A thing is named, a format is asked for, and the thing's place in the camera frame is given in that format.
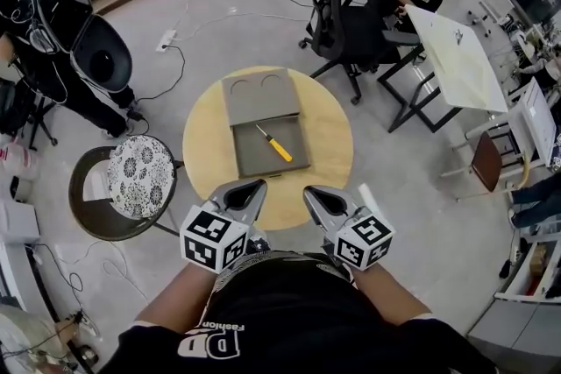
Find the wooden chair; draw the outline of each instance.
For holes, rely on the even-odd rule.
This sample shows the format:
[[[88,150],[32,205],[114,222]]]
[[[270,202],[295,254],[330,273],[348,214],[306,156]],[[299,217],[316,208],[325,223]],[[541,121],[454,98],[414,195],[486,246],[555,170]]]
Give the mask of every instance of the wooden chair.
[[[457,170],[451,170],[449,172],[440,173],[441,178],[446,178],[454,174],[460,173],[475,173],[480,179],[481,183],[487,189],[487,192],[483,194],[468,195],[461,198],[456,198],[456,201],[465,200],[467,198],[474,198],[476,196],[483,196],[489,194],[507,194],[509,192],[514,192],[515,190],[520,190],[528,182],[529,178],[529,157],[526,153],[522,156],[523,159],[523,170],[521,181],[511,188],[504,188],[500,190],[495,190],[497,184],[499,183],[499,177],[501,176],[502,170],[502,157],[499,150],[495,146],[493,140],[488,133],[484,132],[479,139],[477,148],[475,149],[475,154],[473,155],[472,163],[469,166],[459,168]]]

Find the chair armrest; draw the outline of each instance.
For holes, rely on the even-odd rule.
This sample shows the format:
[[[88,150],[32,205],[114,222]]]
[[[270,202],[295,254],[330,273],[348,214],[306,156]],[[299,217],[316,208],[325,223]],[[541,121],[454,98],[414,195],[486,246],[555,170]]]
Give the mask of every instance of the chair armrest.
[[[397,44],[398,46],[418,46],[421,44],[419,37],[413,33],[390,32],[384,30],[382,34],[387,42]]]

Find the yellow screwdriver handle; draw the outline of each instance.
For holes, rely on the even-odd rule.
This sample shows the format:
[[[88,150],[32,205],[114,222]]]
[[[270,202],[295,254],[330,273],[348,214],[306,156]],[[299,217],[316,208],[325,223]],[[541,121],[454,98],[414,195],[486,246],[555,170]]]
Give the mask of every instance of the yellow screwdriver handle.
[[[271,139],[269,141],[269,144],[273,146],[273,148],[284,158],[284,160],[286,160],[287,162],[290,162],[292,160],[292,156],[290,156],[290,153],[288,153],[276,140]]]

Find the box lid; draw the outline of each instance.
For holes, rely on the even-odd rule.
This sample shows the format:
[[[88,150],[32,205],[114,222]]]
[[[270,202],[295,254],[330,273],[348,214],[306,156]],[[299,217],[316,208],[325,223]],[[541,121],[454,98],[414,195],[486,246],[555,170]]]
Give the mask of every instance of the box lid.
[[[230,126],[300,113],[294,83],[285,68],[224,78]]]

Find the open box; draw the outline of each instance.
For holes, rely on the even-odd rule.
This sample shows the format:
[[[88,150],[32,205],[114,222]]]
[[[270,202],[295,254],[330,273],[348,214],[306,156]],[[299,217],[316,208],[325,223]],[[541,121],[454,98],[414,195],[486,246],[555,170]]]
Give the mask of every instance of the open box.
[[[226,78],[222,83],[240,178],[310,166],[300,102],[287,69]],[[256,124],[290,153],[290,162],[267,142]]]

